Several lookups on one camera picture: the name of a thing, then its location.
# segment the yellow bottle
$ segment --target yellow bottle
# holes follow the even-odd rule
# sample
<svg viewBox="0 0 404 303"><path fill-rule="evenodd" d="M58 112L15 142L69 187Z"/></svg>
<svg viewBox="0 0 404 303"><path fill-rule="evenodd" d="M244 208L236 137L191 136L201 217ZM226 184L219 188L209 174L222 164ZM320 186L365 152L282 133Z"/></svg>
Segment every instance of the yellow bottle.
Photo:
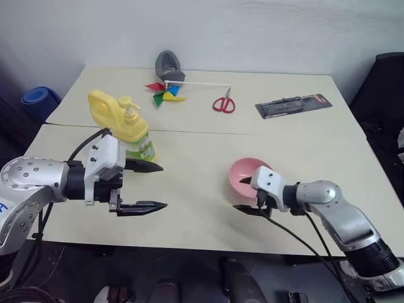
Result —
<svg viewBox="0 0 404 303"><path fill-rule="evenodd" d="M135 110L140 107L132 103L129 96L116 100L100 90L88 94L90 111L94 121L102 128L109 128L112 134L126 148L126 157L154 161L156 153L148 134L148 125Z"/></svg>

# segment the scissors handle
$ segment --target scissors handle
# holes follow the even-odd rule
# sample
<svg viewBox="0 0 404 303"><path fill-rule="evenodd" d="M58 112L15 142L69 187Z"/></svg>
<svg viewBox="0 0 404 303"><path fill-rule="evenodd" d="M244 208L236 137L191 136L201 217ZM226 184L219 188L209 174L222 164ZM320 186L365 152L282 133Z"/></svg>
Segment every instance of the scissors handle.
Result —
<svg viewBox="0 0 404 303"><path fill-rule="evenodd" d="M225 114L231 114L235 110L235 104L231 98L222 97L222 98L217 99L213 103L213 109L217 112L224 112Z"/></svg>

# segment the black chair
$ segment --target black chair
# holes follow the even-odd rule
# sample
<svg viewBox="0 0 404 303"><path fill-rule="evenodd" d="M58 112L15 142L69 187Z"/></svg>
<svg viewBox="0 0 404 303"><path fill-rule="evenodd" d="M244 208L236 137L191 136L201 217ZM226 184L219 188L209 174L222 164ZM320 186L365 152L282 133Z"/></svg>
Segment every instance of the black chair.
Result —
<svg viewBox="0 0 404 303"><path fill-rule="evenodd" d="M376 56L350 109L404 205L404 164L397 142L404 128L404 52Z"/></svg>

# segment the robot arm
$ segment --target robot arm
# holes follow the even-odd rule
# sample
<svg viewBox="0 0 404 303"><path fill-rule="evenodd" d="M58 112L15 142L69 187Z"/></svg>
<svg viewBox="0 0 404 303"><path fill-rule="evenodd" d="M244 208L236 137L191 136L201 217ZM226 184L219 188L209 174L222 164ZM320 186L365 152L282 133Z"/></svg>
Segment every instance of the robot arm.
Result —
<svg viewBox="0 0 404 303"><path fill-rule="evenodd" d="M393 255L364 213L345 200L335 183L292 184L267 167L260 167L251 178L241 182L258 190L259 206L290 210L293 215L310 211L319 216L366 287L385 292L404 286L404 263Z"/></svg>
<svg viewBox="0 0 404 303"><path fill-rule="evenodd" d="M159 165L126 159L119 141L107 134L80 161L58 162L42 157L19 157L0 171L0 290L11 280L11 267L41 209L67 199L108 202L118 216L146 215L167 205L154 201L122 204L123 170L155 172Z"/></svg>

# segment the white stick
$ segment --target white stick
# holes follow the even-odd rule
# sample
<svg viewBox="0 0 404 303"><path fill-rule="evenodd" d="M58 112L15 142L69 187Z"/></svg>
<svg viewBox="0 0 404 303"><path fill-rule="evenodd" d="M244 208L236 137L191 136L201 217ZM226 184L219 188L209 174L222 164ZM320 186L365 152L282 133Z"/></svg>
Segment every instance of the white stick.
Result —
<svg viewBox="0 0 404 303"><path fill-rule="evenodd" d="M164 82L165 82L165 88L168 87L169 83L183 83L183 84L195 84L195 85L215 85L215 86L230 86L230 87L233 86L233 84L186 82L186 81L171 81L171 80L165 80Z"/></svg>

